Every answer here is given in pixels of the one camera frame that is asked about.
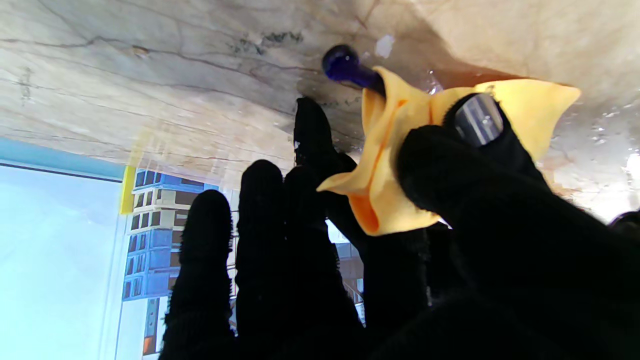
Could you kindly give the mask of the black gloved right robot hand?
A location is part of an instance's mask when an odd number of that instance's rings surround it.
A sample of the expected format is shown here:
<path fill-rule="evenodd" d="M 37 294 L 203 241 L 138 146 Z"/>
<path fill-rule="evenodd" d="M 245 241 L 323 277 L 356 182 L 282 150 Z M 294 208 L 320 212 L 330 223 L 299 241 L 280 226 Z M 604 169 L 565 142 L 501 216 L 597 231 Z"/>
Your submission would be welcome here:
<path fill-rule="evenodd" d="M 260 159 L 233 220 L 200 193 L 182 233 L 160 360 L 637 360 L 639 223 L 609 227 L 551 192 L 510 129 L 490 150 L 411 130 L 400 186 L 445 224 L 366 235 L 318 193 L 355 162 L 318 103 L 296 101 L 296 166 Z"/>

